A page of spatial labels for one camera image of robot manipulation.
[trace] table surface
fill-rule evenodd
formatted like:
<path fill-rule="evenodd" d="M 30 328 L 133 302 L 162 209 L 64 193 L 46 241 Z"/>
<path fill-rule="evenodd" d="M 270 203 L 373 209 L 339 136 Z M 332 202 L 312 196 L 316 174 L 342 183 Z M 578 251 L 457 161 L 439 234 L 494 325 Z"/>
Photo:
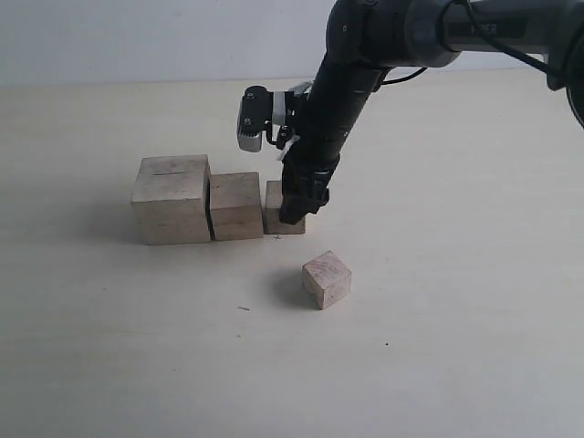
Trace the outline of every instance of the table surface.
<path fill-rule="evenodd" d="M 565 94 L 530 70 L 385 88 L 306 235 L 142 245 L 142 157 L 278 178 L 237 149 L 250 84 L 0 89 L 0 435 L 583 436 Z M 327 250 L 353 285 L 318 311 L 300 269 Z"/>

